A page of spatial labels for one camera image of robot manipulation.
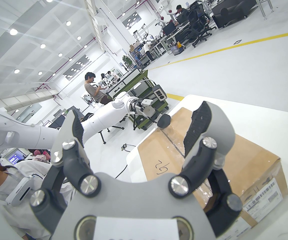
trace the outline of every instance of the barcode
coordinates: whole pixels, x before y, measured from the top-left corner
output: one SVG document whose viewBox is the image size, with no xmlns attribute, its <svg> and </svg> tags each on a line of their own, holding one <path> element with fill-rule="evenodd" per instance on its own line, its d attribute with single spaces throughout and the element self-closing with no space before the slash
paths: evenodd
<svg viewBox="0 0 288 240">
<path fill-rule="evenodd" d="M 278 195 L 278 192 L 275 191 L 274 194 L 268 198 L 269 203 L 271 203 L 273 201 L 273 199 L 276 198 L 277 195 Z"/>
<path fill-rule="evenodd" d="M 271 185 L 269 185 L 267 187 L 267 189 L 265 189 L 259 196 L 256 197 L 255 200 L 253 200 L 250 204 L 248 204 L 248 210 L 249 211 L 250 209 L 252 209 L 258 202 L 259 202 L 259 199 L 261 197 L 263 197 L 273 186 L 275 185 L 275 182 L 273 182 Z"/>
</svg>

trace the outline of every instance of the metal screw cap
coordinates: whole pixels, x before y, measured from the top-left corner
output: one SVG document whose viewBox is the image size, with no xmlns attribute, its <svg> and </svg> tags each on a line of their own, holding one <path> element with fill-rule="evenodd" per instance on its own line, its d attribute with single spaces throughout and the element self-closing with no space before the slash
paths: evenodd
<svg viewBox="0 0 288 240">
<path fill-rule="evenodd" d="M 215 149 L 217 148 L 217 142 L 214 138 L 212 137 L 205 137 L 203 139 L 203 144 L 205 147 L 208 147 L 210 149 Z"/>
<path fill-rule="evenodd" d="M 52 155 L 53 157 L 51 157 L 51 161 L 53 163 L 58 163 L 62 160 L 63 158 L 63 151 L 56 151 L 54 152 L 54 154 Z"/>
<path fill-rule="evenodd" d="M 96 191 L 98 187 L 98 179 L 93 175 L 88 175 L 81 183 L 81 191 L 85 195 L 90 195 Z"/>
<path fill-rule="evenodd" d="M 63 149 L 65 150 L 69 150 L 71 149 L 74 145 L 75 145 L 75 140 L 74 139 L 71 139 L 69 141 L 65 141 L 63 142 L 62 146 L 63 146 Z"/>
<path fill-rule="evenodd" d="M 243 203 L 236 194 L 230 194 L 227 197 L 227 205 L 229 208 L 236 212 L 240 212 L 243 209 Z"/>
<path fill-rule="evenodd" d="M 30 203 L 33 207 L 40 205 L 45 198 L 45 193 L 39 189 L 38 191 L 34 192 L 31 196 Z"/>
<path fill-rule="evenodd" d="M 173 177 L 170 181 L 170 186 L 172 191 L 179 196 L 186 195 L 189 190 L 187 181 L 181 176 Z"/>
</svg>

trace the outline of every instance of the person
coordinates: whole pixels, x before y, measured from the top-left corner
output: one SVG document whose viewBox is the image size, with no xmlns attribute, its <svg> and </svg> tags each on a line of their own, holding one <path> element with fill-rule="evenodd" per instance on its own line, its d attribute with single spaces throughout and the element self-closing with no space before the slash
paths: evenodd
<svg viewBox="0 0 288 240">
<path fill-rule="evenodd" d="M 40 224 L 30 207 L 32 194 L 41 187 L 44 176 L 51 164 L 34 160 L 17 162 L 14 166 L 2 166 L 0 163 L 0 209 L 7 223 L 23 239 L 28 240 L 27 235 L 35 239 L 48 240 L 51 234 Z M 15 189 L 24 176 L 33 175 L 33 188 L 22 199 L 18 206 L 7 205 L 7 196 Z M 76 193 L 70 183 L 62 185 L 60 190 L 66 204 Z"/>
<path fill-rule="evenodd" d="M 101 85 L 98 85 L 98 87 L 94 87 L 90 85 L 94 81 L 94 78 L 96 78 L 96 75 L 92 72 L 87 72 L 85 74 L 85 83 L 84 87 L 85 90 L 88 92 L 88 94 L 94 98 L 95 101 L 101 103 L 101 104 L 107 104 L 112 101 L 111 98 L 109 98 L 105 93 L 101 92 L 101 89 L 106 89 L 106 87 L 102 88 Z"/>
<path fill-rule="evenodd" d="M 186 14 L 187 13 L 187 10 L 185 8 L 182 8 L 182 6 L 179 4 L 178 6 L 176 6 L 176 14 L 179 14 L 179 13 L 183 13 L 183 14 Z"/>
<path fill-rule="evenodd" d="M 150 47 L 150 45 L 149 45 L 146 41 L 144 41 L 143 44 L 144 44 L 144 51 L 145 51 L 146 56 L 147 56 L 151 61 L 154 61 L 155 59 L 153 58 L 152 54 L 149 52 L 149 47 Z"/>
<path fill-rule="evenodd" d="M 117 81 L 120 81 L 120 77 L 114 71 L 107 71 L 108 75 L 113 76 Z"/>
<path fill-rule="evenodd" d="M 104 74 L 104 73 L 101 74 L 101 77 L 102 77 L 102 83 L 103 83 L 103 85 L 104 85 L 104 86 L 108 86 L 108 79 L 105 78 L 105 74 Z"/>
</svg>

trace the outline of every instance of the ceiling beam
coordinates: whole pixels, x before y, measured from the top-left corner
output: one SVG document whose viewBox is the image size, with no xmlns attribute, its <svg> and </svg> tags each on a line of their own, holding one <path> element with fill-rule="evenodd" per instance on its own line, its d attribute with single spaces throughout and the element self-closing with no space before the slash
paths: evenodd
<svg viewBox="0 0 288 240">
<path fill-rule="evenodd" d="M 87 11 L 87 15 L 89 17 L 89 20 L 91 22 L 91 26 L 92 26 L 93 30 L 95 30 L 95 36 L 96 36 L 97 43 L 99 44 L 101 50 L 104 51 L 102 35 L 98 31 L 98 25 L 97 25 L 97 22 L 95 20 L 95 15 L 96 15 L 95 1 L 94 0 L 83 0 L 83 3 L 85 6 L 85 9 Z"/>
</svg>

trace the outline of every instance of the woman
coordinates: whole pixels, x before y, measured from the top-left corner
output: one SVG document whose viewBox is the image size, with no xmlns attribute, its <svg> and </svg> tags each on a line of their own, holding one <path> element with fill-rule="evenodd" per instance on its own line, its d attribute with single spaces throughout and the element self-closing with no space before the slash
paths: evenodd
<svg viewBox="0 0 288 240">
<path fill-rule="evenodd" d="M 28 239 L 26 234 L 35 239 L 48 240 L 50 233 L 39 223 L 31 210 L 29 201 L 31 195 L 41 187 L 44 176 L 50 169 L 51 164 L 24 160 L 13 166 L 1 166 L 0 163 L 0 207 L 8 224 L 23 239 Z M 34 187 L 30 190 L 22 203 L 18 206 L 7 205 L 7 196 L 15 189 L 19 181 L 26 176 L 33 175 Z M 66 201 L 70 202 L 75 194 L 75 189 L 70 183 L 62 186 L 61 193 Z"/>
</svg>

